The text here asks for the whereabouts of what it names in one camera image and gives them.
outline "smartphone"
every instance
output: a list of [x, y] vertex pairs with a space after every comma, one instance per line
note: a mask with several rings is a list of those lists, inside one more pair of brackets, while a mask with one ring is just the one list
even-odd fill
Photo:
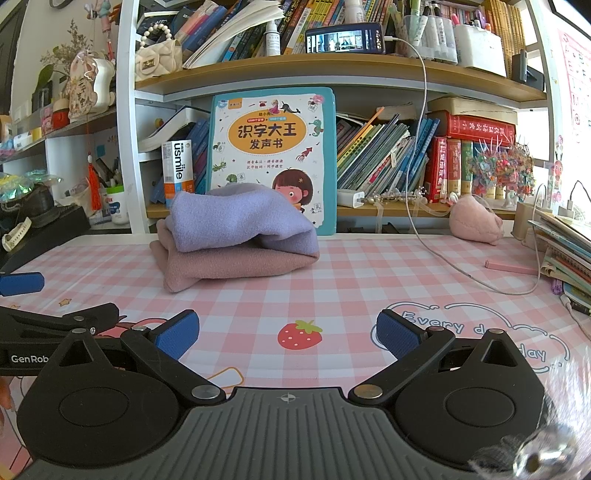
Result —
[[379, 23], [356, 23], [306, 30], [306, 53], [384, 53]]

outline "pen holder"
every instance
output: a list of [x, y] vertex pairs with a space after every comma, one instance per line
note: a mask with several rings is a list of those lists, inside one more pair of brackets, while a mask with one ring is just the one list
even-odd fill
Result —
[[[457, 65], [456, 39], [451, 20], [432, 15], [407, 15], [404, 17], [404, 26], [409, 43], [421, 57]], [[406, 51], [408, 57], [417, 57], [411, 48]]]

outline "red book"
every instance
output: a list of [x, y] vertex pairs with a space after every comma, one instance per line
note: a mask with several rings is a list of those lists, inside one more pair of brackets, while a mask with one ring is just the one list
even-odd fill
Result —
[[456, 192], [460, 196], [460, 178], [462, 176], [462, 140], [447, 139], [447, 192]]
[[515, 142], [515, 125], [469, 115], [450, 115], [449, 112], [439, 111], [429, 113], [429, 118], [439, 119], [439, 126], [435, 134], [441, 137], [453, 137], [460, 140], [486, 141], [496, 147], [497, 141], [506, 147]]
[[429, 203], [439, 202], [446, 197], [446, 164], [447, 138], [435, 137], [429, 150], [429, 161], [425, 170], [427, 200]]

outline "pink checkered tablecloth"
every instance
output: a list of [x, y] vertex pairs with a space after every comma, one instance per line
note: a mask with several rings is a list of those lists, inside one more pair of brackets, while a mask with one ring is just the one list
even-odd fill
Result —
[[[535, 281], [530, 275], [484, 268], [493, 257], [535, 264], [534, 252], [513, 239], [497, 247], [451, 236], [426, 242], [498, 288], [524, 291]], [[334, 238], [320, 245], [320, 260], [311, 268], [273, 278], [204, 280], [177, 294], [164, 291], [148, 245], [58, 247], [24, 269], [44, 274], [42, 292], [1, 298], [0, 304], [61, 316], [114, 302], [126, 316], [124, 324], [146, 325], [193, 309], [200, 319], [199, 339], [181, 360], [227, 392], [235, 385], [338, 385], [346, 394], [395, 361], [375, 337], [376, 317], [386, 307], [423, 328], [443, 325], [457, 336], [478, 337], [486, 329], [503, 328], [542, 376], [554, 362], [580, 356], [587, 345], [545, 278], [534, 293], [506, 296], [456, 273], [414, 238]], [[310, 340], [298, 331], [301, 341], [313, 346], [286, 349], [281, 344], [278, 334], [291, 332], [296, 320], [322, 328]], [[13, 380], [17, 406], [31, 382]], [[0, 478], [3, 466], [16, 473], [29, 460], [15, 414], [7, 414], [0, 436]]]

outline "red tassel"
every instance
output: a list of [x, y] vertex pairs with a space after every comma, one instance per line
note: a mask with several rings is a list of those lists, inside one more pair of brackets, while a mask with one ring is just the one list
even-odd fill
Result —
[[90, 202], [93, 210], [103, 208], [99, 194], [99, 179], [96, 176], [95, 169], [92, 167], [92, 155], [88, 155], [88, 187], [90, 188]]

